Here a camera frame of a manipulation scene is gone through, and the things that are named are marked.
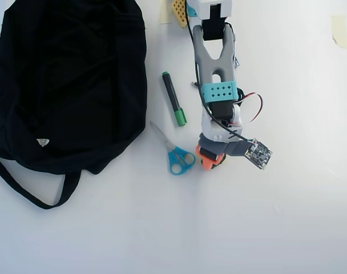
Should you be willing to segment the blue-grey gripper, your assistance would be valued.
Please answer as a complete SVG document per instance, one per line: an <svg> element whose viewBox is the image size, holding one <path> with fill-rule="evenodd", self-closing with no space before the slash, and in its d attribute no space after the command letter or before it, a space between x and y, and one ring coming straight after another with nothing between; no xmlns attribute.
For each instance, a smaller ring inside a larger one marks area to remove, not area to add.
<svg viewBox="0 0 347 274"><path fill-rule="evenodd" d="M211 170L224 161L224 154L229 156L244 156L250 148L250 142L240 140L237 142L214 142L199 135L199 145L196 146L196 154L201 159L201 164L205 170Z"/></svg>

